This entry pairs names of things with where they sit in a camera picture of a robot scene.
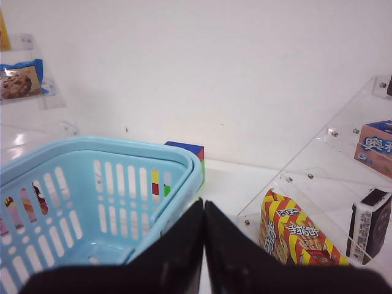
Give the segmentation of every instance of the yellow and red snack package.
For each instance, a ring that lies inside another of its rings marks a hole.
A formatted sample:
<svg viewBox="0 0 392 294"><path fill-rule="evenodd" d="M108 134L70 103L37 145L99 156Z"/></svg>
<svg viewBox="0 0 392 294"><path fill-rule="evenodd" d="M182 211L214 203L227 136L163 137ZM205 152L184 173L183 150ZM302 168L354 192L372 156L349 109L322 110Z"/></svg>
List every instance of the yellow and red snack package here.
<svg viewBox="0 0 392 294"><path fill-rule="evenodd" d="M284 264L349 265L298 204L270 189L262 203L260 245Z"/></svg>

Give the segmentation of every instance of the product label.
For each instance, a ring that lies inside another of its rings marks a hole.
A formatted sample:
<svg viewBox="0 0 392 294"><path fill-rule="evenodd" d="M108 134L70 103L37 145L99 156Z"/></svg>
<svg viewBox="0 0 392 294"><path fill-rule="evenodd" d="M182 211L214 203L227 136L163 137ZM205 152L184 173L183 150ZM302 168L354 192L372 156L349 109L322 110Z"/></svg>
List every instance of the product label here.
<svg viewBox="0 0 392 294"><path fill-rule="evenodd" d="M363 143L363 149L366 151L377 151L380 153L392 153L392 141L384 140L377 137L366 137Z"/></svg>
<svg viewBox="0 0 392 294"><path fill-rule="evenodd" d="M296 216L297 214L300 214L300 211L296 208L289 208L277 210L276 213L278 213L279 216Z"/></svg>
<svg viewBox="0 0 392 294"><path fill-rule="evenodd" d="M272 254L276 241L275 225L271 220L268 220L267 233L264 240L264 249L267 253Z"/></svg>

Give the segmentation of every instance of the cookie picture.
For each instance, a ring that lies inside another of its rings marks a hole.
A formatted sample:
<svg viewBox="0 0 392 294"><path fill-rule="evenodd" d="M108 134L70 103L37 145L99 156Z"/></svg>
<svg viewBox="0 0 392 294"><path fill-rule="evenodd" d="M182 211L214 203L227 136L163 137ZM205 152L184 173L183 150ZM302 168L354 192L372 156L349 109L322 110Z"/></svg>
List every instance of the cookie picture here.
<svg viewBox="0 0 392 294"><path fill-rule="evenodd" d="M42 61L1 64L1 100L41 95Z"/></svg>
<svg viewBox="0 0 392 294"><path fill-rule="evenodd" d="M4 99L14 99L27 96L31 90L30 78L21 73L11 77L6 77L1 83L2 97Z"/></svg>

